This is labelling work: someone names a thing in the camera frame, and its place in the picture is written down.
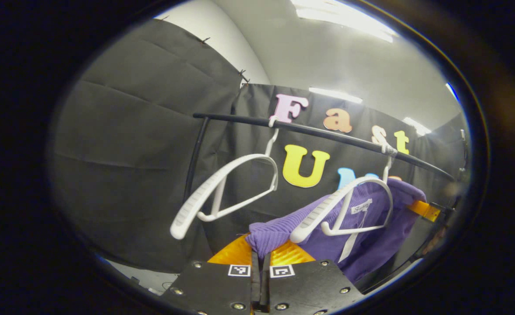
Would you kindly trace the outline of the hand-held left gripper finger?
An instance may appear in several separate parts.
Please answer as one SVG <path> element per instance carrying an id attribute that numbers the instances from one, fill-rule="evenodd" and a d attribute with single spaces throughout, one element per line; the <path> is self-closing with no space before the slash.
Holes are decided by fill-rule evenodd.
<path id="1" fill-rule="evenodd" d="M 265 256 L 261 303 L 270 315 L 331 315 L 364 299 L 330 259 L 285 242 Z"/>
<path id="2" fill-rule="evenodd" d="M 246 237 L 239 236 L 207 261 L 188 263 L 162 300 L 184 315 L 253 315 L 260 277 Z"/>

